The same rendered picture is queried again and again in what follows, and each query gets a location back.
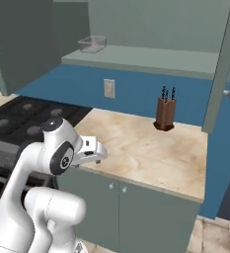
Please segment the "grey green wall cabinet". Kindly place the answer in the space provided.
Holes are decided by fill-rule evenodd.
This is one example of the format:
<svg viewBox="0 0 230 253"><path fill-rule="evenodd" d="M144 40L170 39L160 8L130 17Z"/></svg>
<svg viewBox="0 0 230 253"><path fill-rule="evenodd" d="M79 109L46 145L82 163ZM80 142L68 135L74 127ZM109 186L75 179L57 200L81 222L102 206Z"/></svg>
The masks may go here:
<svg viewBox="0 0 230 253"><path fill-rule="evenodd" d="M97 53L75 48L65 64L212 79L230 0L55 0L87 8Z"/></svg>

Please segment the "clear plastic tupperware container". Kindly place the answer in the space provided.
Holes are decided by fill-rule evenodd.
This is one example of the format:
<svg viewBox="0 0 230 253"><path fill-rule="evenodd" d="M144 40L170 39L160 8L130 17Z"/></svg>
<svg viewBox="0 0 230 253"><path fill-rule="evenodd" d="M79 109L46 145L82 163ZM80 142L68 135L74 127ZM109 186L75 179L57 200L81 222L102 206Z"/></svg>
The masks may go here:
<svg viewBox="0 0 230 253"><path fill-rule="evenodd" d="M78 41L81 52L96 53L107 46L107 38L100 36L89 36Z"/></svg>

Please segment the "brown wooden knife block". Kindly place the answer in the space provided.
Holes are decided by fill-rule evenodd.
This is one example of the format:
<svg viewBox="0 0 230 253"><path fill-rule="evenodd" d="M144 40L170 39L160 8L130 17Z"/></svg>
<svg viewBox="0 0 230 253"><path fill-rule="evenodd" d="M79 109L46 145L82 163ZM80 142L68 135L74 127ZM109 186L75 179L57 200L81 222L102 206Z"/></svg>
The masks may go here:
<svg viewBox="0 0 230 253"><path fill-rule="evenodd" d="M153 123L158 130L168 131L174 127L176 100L158 99L156 121Z"/></svg>

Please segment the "grey green cabinet door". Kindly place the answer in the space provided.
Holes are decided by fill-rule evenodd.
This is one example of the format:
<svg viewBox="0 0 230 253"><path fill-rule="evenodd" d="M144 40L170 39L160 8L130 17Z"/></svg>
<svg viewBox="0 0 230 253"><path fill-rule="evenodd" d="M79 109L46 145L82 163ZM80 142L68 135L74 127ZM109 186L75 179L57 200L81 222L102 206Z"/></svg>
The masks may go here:
<svg viewBox="0 0 230 253"><path fill-rule="evenodd" d="M210 96L208 99L207 108L204 115L202 125L202 130L204 132L207 133L213 132L217 114L220 108L221 100L229 76L230 76L230 11L227 19L222 45L219 52L218 61L216 64Z"/></svg>
<svg viewBox="0 0 230 253"><path fill-rule="evenodd" d="M9 96L61 64L53 0L0 0L0 90Z"/></svg>

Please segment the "black gas hob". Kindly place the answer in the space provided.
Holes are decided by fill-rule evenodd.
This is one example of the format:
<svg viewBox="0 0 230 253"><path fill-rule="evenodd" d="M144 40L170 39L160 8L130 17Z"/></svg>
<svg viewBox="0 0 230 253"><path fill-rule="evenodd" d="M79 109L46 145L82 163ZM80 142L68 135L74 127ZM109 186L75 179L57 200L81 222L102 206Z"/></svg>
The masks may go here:
<svg viewBox="0 0 230 253"><path fill-rule="evenodd" d="M89 107L19 96L0 106L0 140L20 145L25 140L43 141L40 125L63 117L76 127L90 112Z"/></svg>

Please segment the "beige wall socket plate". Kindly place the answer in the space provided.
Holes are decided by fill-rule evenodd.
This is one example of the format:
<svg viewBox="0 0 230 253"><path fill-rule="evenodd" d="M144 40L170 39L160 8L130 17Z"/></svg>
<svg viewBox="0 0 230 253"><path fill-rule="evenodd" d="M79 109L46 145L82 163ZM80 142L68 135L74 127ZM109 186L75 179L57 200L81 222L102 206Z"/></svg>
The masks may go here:
<svg viewBox="0 0 230 253"><path fill-rule="evenodd" d="M115 97L115 82L112 79L104 80L104 92L107 98Z"/></svg>

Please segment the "grey green base cupboard door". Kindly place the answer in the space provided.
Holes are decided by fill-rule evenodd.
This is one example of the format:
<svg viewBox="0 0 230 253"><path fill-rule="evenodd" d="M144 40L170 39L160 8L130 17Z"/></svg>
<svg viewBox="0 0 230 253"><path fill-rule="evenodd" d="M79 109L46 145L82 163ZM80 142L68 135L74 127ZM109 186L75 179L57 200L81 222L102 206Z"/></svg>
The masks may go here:
<svg viewBox="0 0 230 253"><path fill-rule="evenodd" d="M57 177L58 188L83 198L87 210L76 234L92 243L118 251L117 180L83 169L69 169Z"/></svg>
<svg viewBox="0 0 230 253"><path fill-rule="evenodd" d="M186 253L198 209L190 200L119 183L118 252Z"/></svg>

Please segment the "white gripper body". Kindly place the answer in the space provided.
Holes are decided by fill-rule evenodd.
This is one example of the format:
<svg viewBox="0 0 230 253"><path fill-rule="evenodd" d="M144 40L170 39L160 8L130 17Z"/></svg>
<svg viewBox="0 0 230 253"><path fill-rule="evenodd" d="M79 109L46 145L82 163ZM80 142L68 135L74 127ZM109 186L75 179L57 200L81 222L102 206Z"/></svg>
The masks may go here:
<svg viewBox="0 0 230 253"><path fill-rule="evenodd" d="M108 157L105 146L95 136L80 135L74 145L73 166L106 159Z"/></svg>

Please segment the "black oven front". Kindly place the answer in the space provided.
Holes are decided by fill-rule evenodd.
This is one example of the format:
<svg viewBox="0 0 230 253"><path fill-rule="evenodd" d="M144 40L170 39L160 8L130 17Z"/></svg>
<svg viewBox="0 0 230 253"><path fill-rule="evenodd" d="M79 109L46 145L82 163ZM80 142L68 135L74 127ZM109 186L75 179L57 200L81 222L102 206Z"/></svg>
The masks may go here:
<svg viewBox="0 0 230 253"><path fill-rule="evenodd" d="M9 177L11 176L18 149L18 145L3 143L0 141L0 197ZM21 196L21 202L24 201L24 197L28 190L33 187L49 187L51 189L57 189L58 185L54 176L33 172L28 178Z"/></svg>

